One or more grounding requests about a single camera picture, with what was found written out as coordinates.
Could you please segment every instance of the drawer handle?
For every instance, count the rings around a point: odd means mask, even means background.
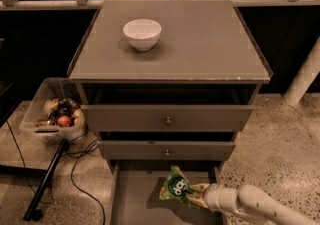
[[[166,117],[166,120],[164,121],[164,124],[169,126],[169,125],[172,125],[172,120],[170,117]]]
[[[170,156],[170,154],[171,154],[171,153],[169,152],[168,149],[167,149],[166,152],[164,153],[164,155],[165,155],[166,157]]]

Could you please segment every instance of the plastic bin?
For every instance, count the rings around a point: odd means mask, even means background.
[[[81,105],[76,85],[67,78],[47,78],[40,85],[21,123],[20,130],[29,132],[32,137],[42,140],[44,143],[56,143],[62,139],[78,142],[83,139],[87,124],[83,112],[77,124],[70,127],[58,125],[37,126],[36,122],[46,119],[48,114],[44,111],[47,100],[70,98]]]

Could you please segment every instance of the white bowl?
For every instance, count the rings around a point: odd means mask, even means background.
[[[148,51],[158,42],[161,25],[149,19],[134,20],[124,25],[123,33],[133,47]]]

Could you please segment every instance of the green chip bag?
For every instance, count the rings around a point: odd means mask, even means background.
[[[191,188],[188,179],[182,173],[180,168],[178,166],[171,166],[171,172],[161,188],[159,199],[175,199],[191,208],[199,210],[203,209],[202,207],[189,201],[187,195],[192,196],[193,194],[196,195],[198,192]]]

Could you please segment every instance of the terrazzo floor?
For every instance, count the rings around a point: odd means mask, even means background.
[[[19,130],[29,104],[22,102],[8,122],[26,167],[46,169],[57,145],[45,145]],[[236,139],[234,152],[222,168],[221,183],[236,188],[256,185],[320,223],[320,94],[306,94],[294,108],[279,94],[259,94],[254,106]],[[88,131],[68,151],[83,150],[94,140],[94,134]],[[0,146],[0,164],[23,166],[7,124],[0,129]],[[102,224],[101,207],[71,182],[75,161],[66,155],[61,158],[51,190],[45,191],[38,206],[44,214],[38,221],[22,220],[34,195],[26,179],[0,175],[0,224]],[[108,219],[113,177],[98,150],[80,159],[74,180],[102,203]],[[36,188],[39,180],[29,179],[29,183]],[[249,224],[229,214],[227,220],[228,225]]]

